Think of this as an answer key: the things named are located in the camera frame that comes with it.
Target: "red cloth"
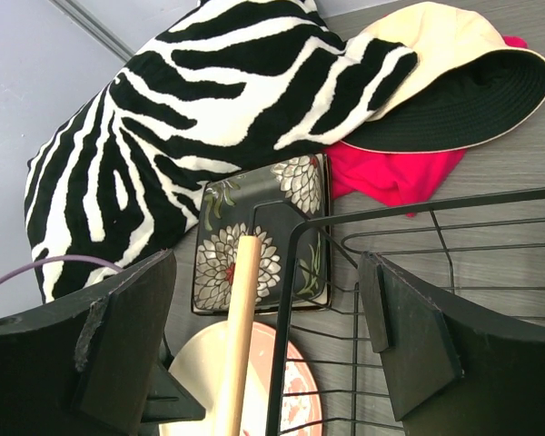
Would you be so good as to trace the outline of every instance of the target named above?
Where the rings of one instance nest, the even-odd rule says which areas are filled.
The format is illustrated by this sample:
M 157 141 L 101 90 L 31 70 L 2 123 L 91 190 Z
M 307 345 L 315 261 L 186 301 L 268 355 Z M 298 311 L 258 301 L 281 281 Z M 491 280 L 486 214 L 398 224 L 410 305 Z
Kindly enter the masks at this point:
M 517 36 L 503 36 L 503 39 L 511 47 L 527 48 L 527 43 Z M 384 154 L 338 142 L 325 152 L 331 160 L 333 198 L 359 191 L 387 206 L 399 206 L 430 200 L 466 149 Z

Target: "pillow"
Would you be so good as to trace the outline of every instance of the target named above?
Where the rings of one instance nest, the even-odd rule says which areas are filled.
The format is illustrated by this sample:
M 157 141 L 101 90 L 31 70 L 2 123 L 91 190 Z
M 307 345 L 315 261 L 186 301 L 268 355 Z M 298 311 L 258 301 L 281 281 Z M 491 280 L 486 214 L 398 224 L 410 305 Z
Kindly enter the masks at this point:
M 29 162 L 32 258 L 128 267 L 174 247 L 198 223 L 207 183 L 318 153 L 379 109 L 416 62 L 368 34 L 344 43 L 313 0 L 201 0 Z M 36 271 L 45 302 L 112 274 L 74 262 Z

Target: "gray floor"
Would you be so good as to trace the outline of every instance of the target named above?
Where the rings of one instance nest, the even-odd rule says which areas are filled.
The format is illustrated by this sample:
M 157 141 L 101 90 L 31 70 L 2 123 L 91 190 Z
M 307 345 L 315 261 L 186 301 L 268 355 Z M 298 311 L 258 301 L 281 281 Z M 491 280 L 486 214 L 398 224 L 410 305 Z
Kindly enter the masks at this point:
M 355 35 L 368 23 L 393 10 L 417 2 L 400 1 L 378 6 L 365 11 L 334 17 L 329 26 L 341 36 Z M 525 38 L 530 48 L 545 55 L 545 0 L 447 0 L 447 4 L 483 13 L 504 35 L 518 35 Z M 545 105 L 525 125 L 492 144 L 470 150 L 463 162 L 436 193 L 436 199 L 451 198 L 478 193 L 495 193 L 516 189 L 545 186 Z M 380 207 L 375 201 L 352 194 L 335 202 L 336 213 L 347 213 Z M 504 219 L 545 216 L 545 201 L 519 203 L 502 206 L 475 208 L 462 211 L 448 211 L 438 215 L 441 225 L 472 223 Z M 428 214 L 414 218 L 396 217 L 339 226 L 334 229 L 338 238 L 359 231 L 387 230 L 402 227 L 431 225 Z M 458 230 L 444 233 L 450 247 L 475 246 L 483 244 L 545 242 L 545 223 L 525 226 L 499 227 L 479 230 Z M 167 335 L 173 350 L 182 345 L 204 326 L 218 321 L 190 314 L 193 250 L 195 233 L 191 233 L 177 248 L 179 261 L 178 281 Z M 357 248 L 373 251 L 396 251 L 422 248 L 439 248 L 435 233 L 402 234 L 387 237 L 372 237 L 358 240 Z M 397 262 L 421 278 L 440 286 L 449 285 L 448 265 L 443 254 L 428 256 L 392 256 Z M 484 286 L 545 287 L 545 248 L 519 249 L 512 251 L 456 253 L 453 255 L 457 286 L 462 288 Z M 336 256 L 335 280 L 340 286 L 351 287 L 356 280 L 355 271 L 340 256 Z M 518 289 L 517 291 L 488 292 L 481 289 L 463 290 L 460 295 L 498 312 L 514 316 L 545 316 L 545 290 Z M 336 293 L 335 305 L 350 310 L 352 296 Z M 332 332 L 348 336 L 352 331 L 352 317 L 331 312 L 296 313 L 293 323 L 321 332 Z M 363 334 L 366 328 L 360 323 Z M 310 359 L 349 360 L 351 343 L 344 341 L 322 341 L 303 333 L 292 332 L 292 340 Z M 360 362 L 379 363 L 379 356 L 373 355 L 369 344 L 362 345 Z M 312 365 L 317 382 L 322 389 L 349 389 L 351 370 L 336 365 Z M 379 369 L 362 369 L 358 377 L 361 391 L 386 393 L 385 380 Z M 326 417 L 351 415 L 351 395 L 333 394 L 322 399 Z M 358 401 L 359 420 L 377 421 L 397 425 L 391 414 L 387 398 L 360 397 Z M 327 426 L 325 434 L 349 434 L 350 424 L 335 422 Z M 400 435 L 400 431 L 378 427 L 358 426 L 358 435 Z

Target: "hat brim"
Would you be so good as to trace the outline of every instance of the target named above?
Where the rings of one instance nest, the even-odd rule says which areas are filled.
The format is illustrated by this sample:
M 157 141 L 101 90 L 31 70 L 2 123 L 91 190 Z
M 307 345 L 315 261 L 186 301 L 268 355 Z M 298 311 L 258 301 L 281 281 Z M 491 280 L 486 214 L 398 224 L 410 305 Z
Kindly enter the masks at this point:
M 545 58 L 505 48 L 450 70 L 343 141 L 380 153 L 436 153 L 487 143 L 545 101 Z

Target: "hat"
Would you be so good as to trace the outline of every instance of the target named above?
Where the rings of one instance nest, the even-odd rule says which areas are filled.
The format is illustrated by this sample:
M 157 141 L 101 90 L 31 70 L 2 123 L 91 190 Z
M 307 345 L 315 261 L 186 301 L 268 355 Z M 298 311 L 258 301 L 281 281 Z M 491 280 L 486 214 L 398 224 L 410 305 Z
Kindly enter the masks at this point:
M 382 153 L 431 153 L 486 143 L 545 101 L 545 58 L 505 44 L 482 15 L 424 2 L 363 32 L 407 45 L 419 64 L 391 99 L 343 141 Z

